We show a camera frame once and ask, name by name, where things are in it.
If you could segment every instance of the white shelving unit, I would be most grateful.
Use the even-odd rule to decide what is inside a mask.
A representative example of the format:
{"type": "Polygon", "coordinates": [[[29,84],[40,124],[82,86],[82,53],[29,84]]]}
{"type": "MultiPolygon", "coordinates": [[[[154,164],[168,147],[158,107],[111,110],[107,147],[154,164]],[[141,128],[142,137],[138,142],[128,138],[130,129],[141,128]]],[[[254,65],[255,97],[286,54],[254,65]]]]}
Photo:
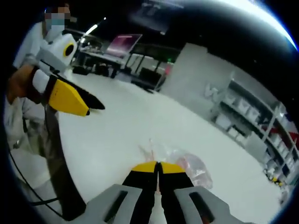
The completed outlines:
{"type": "Polygon", "coordinates": [[[212,119],[221,112],[225,114],[238,129],[242,129],[242,131],[244,130],[243,132],[246,136],[249,136],[249,133],[254,131],[267,145],[268,154],[271,159],[278,164],[276,172],[283,173],[285,178],[288,180],[288,176],[293,176],[293,172],[296,172],[296,169],[289,166],[287,159],[292,158],[295,164],[299,164],[299,152],[296,148],[296,141],[294,142],[292,140],[289,132],[285,129],[279,119],[281,106],[282,103],[280,102],[277,102],[273,106],[266,104],[254,93],[250,92],[239,82],[232,79],[227,89],[221,94],[219,102],[216,103],[215,107],[212,109],[212,119]],[[250,120],[245,114],[239,111],[234,104],[229,104],[224,101],[225,94],[229,91],[237,93],[238,96],[244,98],[251,106],[254,106],[260,112],[260,124],[250,120]],[[278,147],[273,144],[270,138],[270,132],[273,127],[277,128],[279,135],[282,137],[282,140],[287,147],[288,153],[286,156],[280,153],[278,147]]]}

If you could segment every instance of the black desk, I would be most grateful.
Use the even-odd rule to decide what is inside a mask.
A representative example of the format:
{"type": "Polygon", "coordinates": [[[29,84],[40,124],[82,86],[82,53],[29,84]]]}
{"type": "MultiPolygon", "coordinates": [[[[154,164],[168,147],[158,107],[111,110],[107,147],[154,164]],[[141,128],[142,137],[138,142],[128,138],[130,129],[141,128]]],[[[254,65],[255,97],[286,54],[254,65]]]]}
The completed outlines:
{"type": "Polygon", "coordinates": [[[102,55],[102,54],[96,54],[96,53],[91,53],[91,52],[84,52],[84,51],[80,51],[80,53],[85,54],[86,56],[91,56],[97,59],[97,61],[101,62],[101,63],[105,63],[105,64],[109,64],[111,65],[111,67],[113,68],[112,74],[111,74],[111,78],[115,78],[117,71],[121,68],[122,65],[122,61],[120,58],[116,58],[113,56],[109,56],[109,55],[102,55]]]}

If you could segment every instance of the shelf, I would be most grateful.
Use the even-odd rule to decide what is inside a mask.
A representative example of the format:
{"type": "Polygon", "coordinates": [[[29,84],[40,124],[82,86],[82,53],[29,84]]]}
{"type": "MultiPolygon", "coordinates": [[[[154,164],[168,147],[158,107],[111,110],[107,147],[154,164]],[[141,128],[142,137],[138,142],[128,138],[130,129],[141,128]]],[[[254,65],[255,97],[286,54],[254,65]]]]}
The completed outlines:
{"type": "Polygon", "coordinates": [[[257,97],[254,93],[247,90],[240,83],[235,80],[232,80],[229,87],[240,96],[244,97],[251,105],[254,105],[261,113],[267,113],[268,115],[274,114],[273,109],[257,97]]]}
{"type": "Polygon", "coordinates": [[[245,146],[240,143],[239,141],[237,141],[234,137],[232,137],[230,134],[228,134],[227,131],[225,131],[223,128],[221,128],[220,126],[216,125],[214,122],[210,121],[210,124],[213,125],[214,127],[216,127],[219,131],[221,131],[223,134],[225,134],[226,136],[228,136],[232,141],[234,141],[235,143],[237,143],[240,147],[244,148],[245,146]]]}
{"type": "Polygon", "coordinates": [[[275,118],[275,123],[274,124],[278,124],[277,127],[278,127],[278,130],[279,130],[280,134],[282,134],[283,140],[288,140],[288,142],[286,143],[287,147],[289,149],[291,147],[293,147],[294,141],[291,138],[290,133],[285,129],[285,127],[282,125],[282,123],[277,118],[275,118]]]}
{"type": "Polygon", "coordinates": [[[294,154],[296,155],[297,159],[296,160],[299,160],[299,152],[298,152],[298,149],[296,147],[296,145],[294,145],[294,154]]]}
{"type": "Polygon", "coordinates": [[[299,177],[299,162],[296,162],[294,164],[293,171],[286,177],[285,182],[287,184],[292,184],[292,181],[295,180],[296,182],[296,179],[298,179],[298,177],[299,177]]]}
{"type": "Polygon", "coordinates": [[[265,131],[257,125],[257,123],[253,122],[252,120],[248,119],[243,113],[241,113],[234,105],[228,104],[224,101],[220,102],[221,105],[225,105],[227,108],[230,108],[234,112],[239,114],[239,117],[242,117],[243,120],[245,120],[247,123],[249,123],[251,126],[253,126],[256,130],[259,131],[262,135],[265,135],[265,131]]]}
{"type": "Polygon", "coordinates": [[[280,158],[280,160],[282,160],[283,162],[282,162],[282,166],[285,164],[286,165],[286,163],[285,163],[285,158],[282,156],[282,154],[278,151],[278,149],[277,149],[277,147],[273,144],[273,142],[272,142],[272,140],[269,138],[269,137],[267,137],[266,138],[266,141],[268,142],[268,143],[270,143],[271,144],[271,147],[275,150],[275,155],[279,155],[279,158],[280,158]]]}

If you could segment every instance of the white shirt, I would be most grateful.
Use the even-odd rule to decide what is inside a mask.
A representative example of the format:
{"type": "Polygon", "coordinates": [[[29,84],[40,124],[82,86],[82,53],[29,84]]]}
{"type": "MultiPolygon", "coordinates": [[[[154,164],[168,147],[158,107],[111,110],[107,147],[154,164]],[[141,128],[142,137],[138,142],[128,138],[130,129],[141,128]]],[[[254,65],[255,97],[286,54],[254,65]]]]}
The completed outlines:
{"type": "Polygon", "coordinates": [[[19,51],[14,59],[14,67],[20,68],[27,60],[34,60],[39,52],[41,44],[45,44],[43,39],[42,22],[34,24],[25,36],[19,51]]]}
{"type": "MultiPolygon", "coordinates": [[[[43,39],[42,22],[39,22],[25,36],[15,57],[13,66],[18,69],[25,62],[36,64],[36,56],[42,44],[47,44],[47,42],[43,39]]],[[[9,104],[7,97],[5,98],[4,127],[10,150],[13,150],[17,146],[17,149],[13,150],[14,157],[17,160],[16,163],[20,167],[29,165],[34,167],[33,164],[27,164],[28,162],[33,163],[33,161],[36,161],[40,165],[40,159],[37,158],[39,154],[42,154],[46,158],[52,157],[52,144],[49,141],[49,135],[44,125],[44,106],[35,104],[27,98],[16,98],[12,104],[9,104]],[[27,133],[23,130],[23,118],[30,121],[31,124],[35,124],[27,126],[27,133]],[[35,159],[28,161],[23,155],[32,155],[32,158],[35,159]]],[[[48,173],[47,170],[48,167],[45,165],[37,169],[34,174],[33,172],[27,172],[24,175],[29,183],[37,186],[41,184],[41,180],[45,180],[44,174],[48,173]]]]}

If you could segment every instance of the transparent plastic bag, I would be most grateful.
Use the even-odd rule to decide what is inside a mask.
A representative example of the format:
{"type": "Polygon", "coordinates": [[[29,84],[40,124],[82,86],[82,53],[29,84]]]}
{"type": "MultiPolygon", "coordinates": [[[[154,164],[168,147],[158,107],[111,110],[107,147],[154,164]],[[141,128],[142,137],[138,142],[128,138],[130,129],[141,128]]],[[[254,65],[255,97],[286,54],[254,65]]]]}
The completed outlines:
{"type": "Polygon", "coordinates": [[[164,161],[177,164],[182,167],[194,186],[202,186],[206,189],[213,187],[213,181],[204,162],[183,149],[167,146],[165,144],[153,143],[149,140],[148,150],[139,146],[144,153],[146,161],[164,161]]]}

